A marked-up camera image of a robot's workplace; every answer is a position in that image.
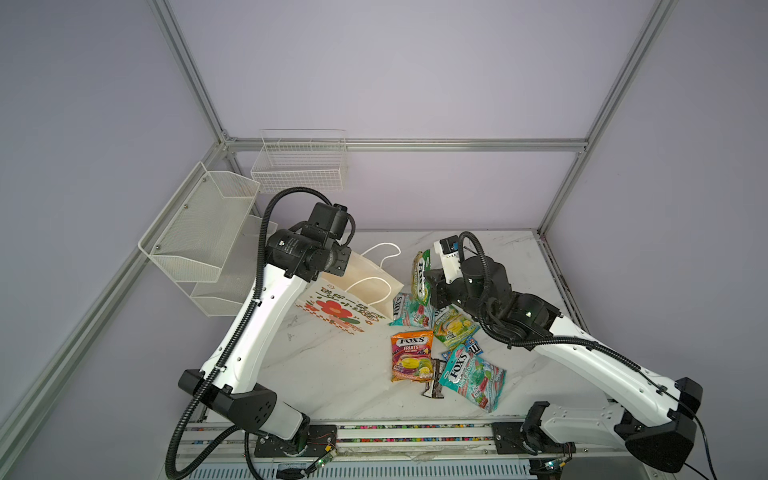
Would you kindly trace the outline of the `green yellow Fox's candy bag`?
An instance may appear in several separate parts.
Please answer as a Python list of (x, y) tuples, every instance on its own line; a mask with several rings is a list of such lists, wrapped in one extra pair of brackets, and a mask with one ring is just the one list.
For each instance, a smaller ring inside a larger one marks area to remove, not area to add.
[(431, 253), (429, 249), (419, 251), (414, 258), (412, 265), (411, 294), (421, 305), (428, 306), (430, 303), (430, 285), (427, 280), (427, 273), (431, 269)]

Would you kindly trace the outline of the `white floral paper bag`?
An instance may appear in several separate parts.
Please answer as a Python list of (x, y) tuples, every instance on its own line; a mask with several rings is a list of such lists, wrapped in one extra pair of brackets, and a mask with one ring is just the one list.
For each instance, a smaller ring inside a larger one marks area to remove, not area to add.
[(402, 254), (391, 242), (354, 252), (342, 276), (322, 273), (296, 300), (295, 306), (350, 335), (393, 321), (393, 302), (403, 283), (383, 269)]

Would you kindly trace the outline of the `orange Fox's fruits bag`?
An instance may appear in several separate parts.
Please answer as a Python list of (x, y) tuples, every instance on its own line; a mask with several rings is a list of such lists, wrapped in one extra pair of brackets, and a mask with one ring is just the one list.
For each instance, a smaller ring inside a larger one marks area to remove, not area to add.
[(402, 332), (390, 337), (391, 381), (427, 382), (433, 379), (432, 331)]

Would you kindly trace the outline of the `teal Fox's large candy bag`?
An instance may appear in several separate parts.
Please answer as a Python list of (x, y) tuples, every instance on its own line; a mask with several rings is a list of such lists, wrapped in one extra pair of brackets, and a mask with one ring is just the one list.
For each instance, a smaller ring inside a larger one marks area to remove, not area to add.
[(440, 384), (482, 410), (494, 412), (505, 385), (506, 371), (457, 347), (447, 361)]

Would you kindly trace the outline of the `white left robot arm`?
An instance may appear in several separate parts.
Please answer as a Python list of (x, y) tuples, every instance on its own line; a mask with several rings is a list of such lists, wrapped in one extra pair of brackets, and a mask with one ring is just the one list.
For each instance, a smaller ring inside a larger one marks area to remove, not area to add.
[(305, 415), (258, 383), (262, 363), (279, 325), (298, 297), (322, 272), (343, 276), (349, 246), (281, 229), (266, 240), (257, 262), (261, 278), (224, 339), (199, 369), (182, 373), (178, 386), (234, 426), (285, 441), (302, 435)]

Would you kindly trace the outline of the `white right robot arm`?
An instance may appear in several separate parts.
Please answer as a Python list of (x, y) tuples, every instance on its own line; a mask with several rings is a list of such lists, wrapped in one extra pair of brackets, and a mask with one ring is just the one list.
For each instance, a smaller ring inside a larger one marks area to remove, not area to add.
[(703, 389), (697, 382), (655, 374), (596, 340), (551, 303), (514, 291), (505, 268), (481, 254), (424, 276), (433, 307), (458, 308), (491, 339), (558, 362), (611, 400), (608, 407), (576, 409), (535, 402), (519, 429), (522, 449), (538, 455), (594, 444), (624, 448), (666, 473), (683, 469), (699, 428)]

